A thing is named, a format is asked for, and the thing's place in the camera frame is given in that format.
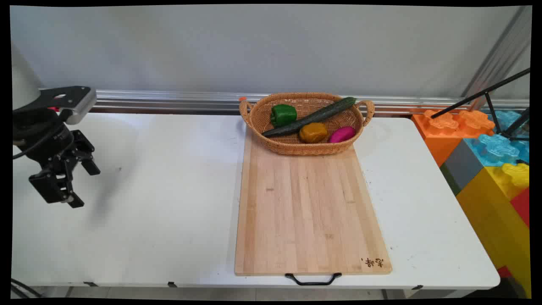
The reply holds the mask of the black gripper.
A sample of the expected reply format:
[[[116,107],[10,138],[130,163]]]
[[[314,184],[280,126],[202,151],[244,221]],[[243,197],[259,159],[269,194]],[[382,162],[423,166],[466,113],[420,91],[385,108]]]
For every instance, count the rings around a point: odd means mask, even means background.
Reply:
[[[90,176],[99,175],[94,162],[95,147],[80,130],[70,131],[66,120],[70,109],[58,114],[52,109],[12,112],[12,139],[21,152],[12,160],[27,158],[38,162],[42,169],[29,176],[29,182],[47,203],[67,203],[72,208],[83,207],[84,202],[73,189],[73,171],[78,162]],[[73,158],[55,158],[66,150]]]

